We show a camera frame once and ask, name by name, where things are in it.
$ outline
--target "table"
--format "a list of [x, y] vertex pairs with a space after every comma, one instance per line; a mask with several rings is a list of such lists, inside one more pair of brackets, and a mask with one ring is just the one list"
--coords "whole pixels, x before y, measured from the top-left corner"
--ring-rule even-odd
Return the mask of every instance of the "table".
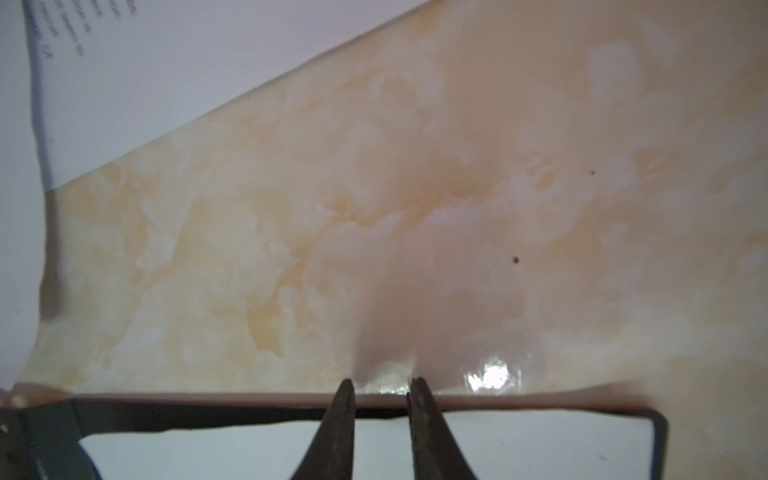
[[50, 194], [22, 382], [628, 382], [670, 420], [667, 478], [762, 478], [766, 25], [434, 2]]

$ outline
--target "paper sheet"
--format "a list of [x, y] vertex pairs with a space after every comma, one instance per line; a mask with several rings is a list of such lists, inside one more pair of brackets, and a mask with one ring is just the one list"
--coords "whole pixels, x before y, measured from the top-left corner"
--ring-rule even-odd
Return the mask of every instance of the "paper sheet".
[[[564, 410], [450, 412], [478, 478], [650, 478], [648, 419]], [[104, 480], [290, 478], [318, 422], [91, 435], [80, 445]], [[355, 424], [355, 478], [413, 478], [407, 418]]]
[[56, 188], [426, 0], [37, 0]]
[[35, 344], [45, 261], [45, 203], [32, 130], [31, 74], [20, 0], [0, 2], [0, 389]]

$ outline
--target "tweezers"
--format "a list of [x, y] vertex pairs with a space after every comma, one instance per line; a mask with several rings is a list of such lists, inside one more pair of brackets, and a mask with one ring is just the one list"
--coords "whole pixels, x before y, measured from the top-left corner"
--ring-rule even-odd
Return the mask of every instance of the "tweezers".
[[[474, 480], [435, 397], [423, 378], [406, 396], [416, 480]], [[341, 382], [293, 480], [350, 480], [355, 449], [355, 388]]]

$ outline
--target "metal prong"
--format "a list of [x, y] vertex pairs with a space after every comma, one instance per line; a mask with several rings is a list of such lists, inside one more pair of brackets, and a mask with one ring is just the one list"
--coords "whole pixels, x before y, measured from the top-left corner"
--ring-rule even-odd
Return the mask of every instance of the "metal prong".
[[416, 480], [475, 480], [423, 378], [411, 381], [407, 401]]
[[323, 415], [292, 480], [350, 480], [355, 449], [355, 387], [345, 379]]

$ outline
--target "beige marble tabletop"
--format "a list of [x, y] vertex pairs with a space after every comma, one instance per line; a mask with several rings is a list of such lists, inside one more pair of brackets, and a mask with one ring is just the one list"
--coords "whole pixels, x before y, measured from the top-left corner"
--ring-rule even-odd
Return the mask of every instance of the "beige marble tabletop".
[[50, 195], [22, 382], [629, 380], [765, 478], [766, 157], [762, 0], [437, 1]]

